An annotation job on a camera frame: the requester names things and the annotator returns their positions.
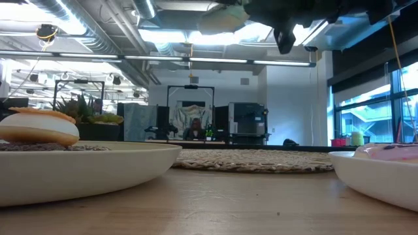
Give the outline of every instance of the green plant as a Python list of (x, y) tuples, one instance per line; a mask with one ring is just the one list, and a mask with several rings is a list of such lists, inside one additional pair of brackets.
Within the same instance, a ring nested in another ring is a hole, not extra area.
[(91, 96), (88, 102), (86, 102), (83, 94), (77, 95), (77, 101), (74, 99), (66, 101), (63, 97), (61, 98), (63, 102), (57, 101), (56, 109), (58, 112), (74, 118), (77, 123), (89, 122), (89, 117), (93, 116), (94, 113)]

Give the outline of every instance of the glass window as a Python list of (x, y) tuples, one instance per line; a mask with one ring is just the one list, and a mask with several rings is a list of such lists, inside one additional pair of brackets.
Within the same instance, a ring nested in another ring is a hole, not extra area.
[(381, 86), (377, 89), (374, 89), (373, 91), (369, 91), (368, 93), (361, 94), (359, 96), (353, 97), (352, 99), (348, 99), (346, 101), (343, 101), (340, 103), (340, 106), (345, 106), (349, 104), (356, 104), (363, 101), (368, 101), (370, 99), (383, 97), (390, 95), (391, 93), (391, 85), (387, 84), (384, 86)]
[(406, 90), (418, 88), (418, 62), (404, 67), (402, 69), (403, 81), (401, 80), (400, 87), (404, 90), (404, 84)]
[(342, 134), (362, 132), (370, 142), (393, 142), (392, 108), (390, 102), (342, 110)]
[(417, 128), (418, 120), (418, 95), (408, 97), (408, 103), (406, 99), (402, 99), (402, 132), (404, 135), (404, 142), (413, 142), (414, 141), (414, 131), (412, 120)]

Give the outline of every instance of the potted plant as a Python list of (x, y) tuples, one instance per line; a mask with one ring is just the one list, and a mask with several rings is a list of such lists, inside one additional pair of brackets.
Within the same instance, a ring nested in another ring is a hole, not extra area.
[(80, 140), (117, 141), (123, 117), (114, 114), (94, 115), (93, 101), (90, 96), (86, 102), (83, 95), (77, 95), (77, 101), (71, 99), (57, 101), (57, 111), (76, 120)]

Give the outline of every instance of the white plate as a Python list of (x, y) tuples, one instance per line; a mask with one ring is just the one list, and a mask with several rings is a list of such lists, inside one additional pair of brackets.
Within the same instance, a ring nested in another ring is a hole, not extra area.
[(354, 158), (353, 151), (329, 153), (338, 177), (373, 198), (418, 211), (418, 164)]
[(112, 151), (0, 152), (0, 206), (51, 202), (126, 189), (168, 170), (181, 147), (79, 142)]

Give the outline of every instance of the pink frosting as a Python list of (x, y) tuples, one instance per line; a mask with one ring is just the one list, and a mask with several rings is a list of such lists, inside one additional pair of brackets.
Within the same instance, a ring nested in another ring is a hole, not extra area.
[(418, 144), (367, 144), (356, 151), (367, 153), (371, 159), (384, 161), (418, 159)]

